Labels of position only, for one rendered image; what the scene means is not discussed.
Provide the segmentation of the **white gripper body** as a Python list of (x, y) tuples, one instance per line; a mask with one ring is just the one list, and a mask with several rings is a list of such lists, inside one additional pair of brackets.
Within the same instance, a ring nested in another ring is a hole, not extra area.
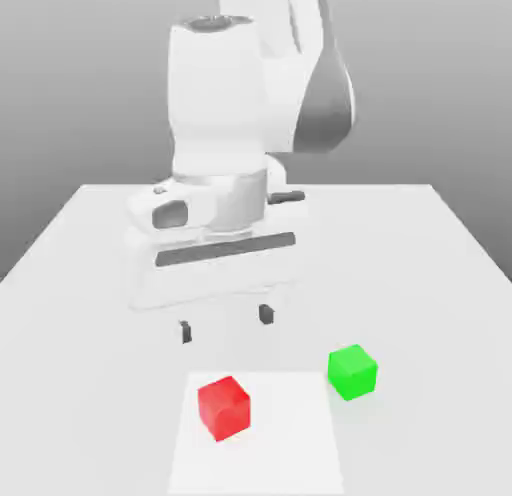
[(234, 237), (158, 244), (126, 230), (126, 293), (135, 310), (265, 292), (298, 275), (298, 229), (263, 227)]

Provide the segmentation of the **small green cube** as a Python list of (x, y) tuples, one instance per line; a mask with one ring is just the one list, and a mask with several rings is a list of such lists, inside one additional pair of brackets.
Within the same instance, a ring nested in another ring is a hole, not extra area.
[(377, 374), (377, 362), (358, 344), (329, 353), (327, 378), (345, 401), (373, 392)]

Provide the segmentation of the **small red cube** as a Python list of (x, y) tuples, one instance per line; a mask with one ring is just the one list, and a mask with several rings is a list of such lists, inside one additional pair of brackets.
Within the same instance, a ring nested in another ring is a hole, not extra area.
[(251, 425), (251, 398), (238, 381), (226, 376), (197, 390), (201, 422), (216, 442)]

